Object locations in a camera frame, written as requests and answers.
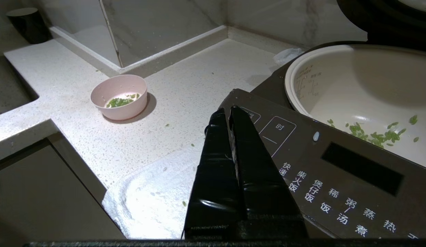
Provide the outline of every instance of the rice cooker lid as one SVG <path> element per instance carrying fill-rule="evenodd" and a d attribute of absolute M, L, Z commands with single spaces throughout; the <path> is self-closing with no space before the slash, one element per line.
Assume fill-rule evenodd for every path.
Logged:
<path fill-rule="evenodd" d="M 337 0 L 368 41 L 426 51 L 426 0 Z"/>

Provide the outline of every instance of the rice cooker control panel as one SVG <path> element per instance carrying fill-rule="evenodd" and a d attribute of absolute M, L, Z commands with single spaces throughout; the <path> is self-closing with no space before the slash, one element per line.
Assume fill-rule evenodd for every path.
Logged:
<path fill-rule="evenodd" d="M 234 89 L 304 217 L 340 238 L 426 238 L 426 168 Z"/>

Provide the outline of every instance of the pink bowl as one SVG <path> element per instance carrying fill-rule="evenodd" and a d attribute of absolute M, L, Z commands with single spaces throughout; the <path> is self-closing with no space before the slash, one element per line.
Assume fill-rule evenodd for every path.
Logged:
<path fill-rule="evenodd" d="M 107 102 L 119 94 L 140 94 L 140 97 L 127 105 L 106 108 Z M 125 120 L 135 117 L 147 104 L 146 81 L 137 75 L 117 75 L 109 78 L 92 90 L 91 102 L 109 119 Z"/>

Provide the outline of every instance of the white towel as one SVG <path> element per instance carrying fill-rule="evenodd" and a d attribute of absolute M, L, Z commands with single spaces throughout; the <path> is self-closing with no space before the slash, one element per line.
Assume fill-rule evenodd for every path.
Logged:
<path fill-rule="evenodd" d="M 110 187 L 103 207 L 128 239 L 180 239 L 204 138 Z"/>

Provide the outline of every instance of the sink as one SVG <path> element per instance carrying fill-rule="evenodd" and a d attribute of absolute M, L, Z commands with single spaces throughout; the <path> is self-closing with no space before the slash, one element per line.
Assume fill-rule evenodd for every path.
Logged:
<path fill-rule="evenodd" d="M 34 90 L 9 63 L 0 56 L 0 114 L 37 100 Z"/>

